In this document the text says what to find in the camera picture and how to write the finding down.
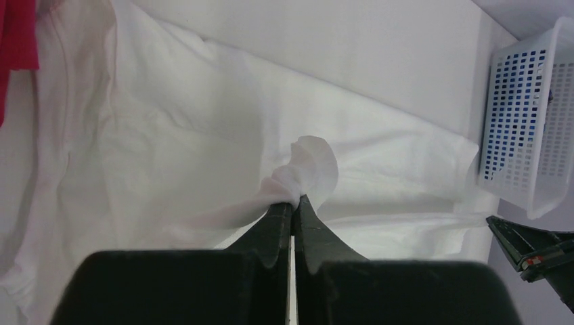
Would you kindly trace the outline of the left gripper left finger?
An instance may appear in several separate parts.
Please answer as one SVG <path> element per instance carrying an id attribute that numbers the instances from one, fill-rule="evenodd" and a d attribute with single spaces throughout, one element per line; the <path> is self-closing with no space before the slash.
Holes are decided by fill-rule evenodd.
<path id="1" fill-rule="evenodd" d="M 270 206 L 222 250 L 100 251 L 52 324 L 287 324 L 292 206 Z"/>

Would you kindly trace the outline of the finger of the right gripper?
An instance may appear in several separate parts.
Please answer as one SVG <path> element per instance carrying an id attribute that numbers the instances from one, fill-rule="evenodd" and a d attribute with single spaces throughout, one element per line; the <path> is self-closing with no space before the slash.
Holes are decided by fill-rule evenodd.
<path id="1" fill-rule="evenodd" d="M 541 230 L 493 215 L 486 222 L 521 279 L 545 279 L 573 311 L 573 232 Z"/>

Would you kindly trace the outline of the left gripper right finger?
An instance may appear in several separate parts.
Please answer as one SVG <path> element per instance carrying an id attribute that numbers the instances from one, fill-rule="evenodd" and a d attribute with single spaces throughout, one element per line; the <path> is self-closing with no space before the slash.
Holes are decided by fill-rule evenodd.
<path id="1" fill-rule="evenodd" d="M 303 196 L 293 215 L 299 324 L 520 324 L 496 273 L 466 261 L 369 260 Z"/>

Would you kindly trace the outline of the white t-shirt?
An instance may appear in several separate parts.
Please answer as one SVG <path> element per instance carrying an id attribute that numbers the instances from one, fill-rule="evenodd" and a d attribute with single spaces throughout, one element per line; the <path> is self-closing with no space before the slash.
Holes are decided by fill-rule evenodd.
<path id="1" fill-rule="evenodd" d="M 459 209 L 478 147 L 368 97 L 200 38 L 130 1 L 64 1 L 35 23 L 35 150 L 1 155 L 2 324 L 47 324 L 96 251 L 223 248 L 280 201 L 371 259 L 488 259 Z"/>

